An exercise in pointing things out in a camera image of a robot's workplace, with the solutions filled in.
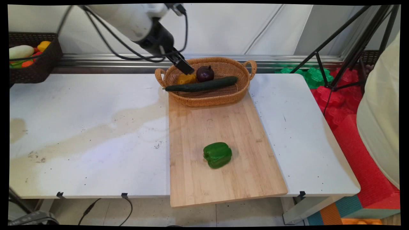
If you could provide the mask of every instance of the green bell pepper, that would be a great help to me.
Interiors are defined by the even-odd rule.
[[[224,142],[216,142],[203,149],[203,157],[212,169],[217,169],[231,160],[231,149]]]

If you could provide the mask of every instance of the orange vegetable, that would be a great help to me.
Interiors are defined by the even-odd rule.
[[[194,74],[181,74],[178,77],[177,85],[182,85],[182,84],[189,84],[189,83],[196,83],[196,75]]]
[[[32,61],[25,61],[25,62],[23,62],[22,64],[21,64],[21,67],[28,67],[28,66],[30,66],[30,65],[32,65],[34,62],[32,62]]]

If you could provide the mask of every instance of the white squash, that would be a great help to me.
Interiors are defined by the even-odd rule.
[[[19,45],[9,49],[9,59],[24,58],[33,55],[34,48],[29,45]]]

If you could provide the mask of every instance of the yellow bell pepper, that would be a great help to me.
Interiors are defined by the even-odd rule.
[[[182,85],[182,84],[189,84],[189,83],[196,83],[197,79],[196,79],[196,75],[194,74],[181,74],[178,77],[178,81],[177,84],[178,85]]]
[[[38,46],[37,49],[40,50],[41,52],[44,52],[44,50],[48,47],[48,45],[51,44],[49,41],[42,41]]]

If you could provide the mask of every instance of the brown basket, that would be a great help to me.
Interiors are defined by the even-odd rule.
[[[10,67],[10,84],[45,81],[63,56],[63,52],[56,33],[9,32],[9,48],[18,45],[37,47],[42,41],[51,41],[43,52],[44,56],[36,58],[33,64],[25,68]]]
[[[209,57],[190,59],[187,62],[195,69],[195,72],[201,66],[211,66],[215,73],[215,79],[236,76],[238,81],[236,84],[215,90],[206,90],[201,92],[168,92],[177,102],[186,106],[212,106],[232,103],[241,100],[247,92],[250,80],[253,79],[257,71],[257,64],[255,61],[246,61],[240,64],[238,61],[225,57]],[[246,69],[247,64],[251,64],[252,72]],[[155,76],[159,84],[165,88],[167,86],[175,85],[179,75],[182,72],[174,65],[166,72],[163,69],[156,69]]]
[[[365,93],[365,83],[368,78],[368,74],[365,72],[366,65],[374,65],[379,58],[379,50],[365,50],[358,60],[358,78],[359,81],[363,81],[361,84],[361,92]]]

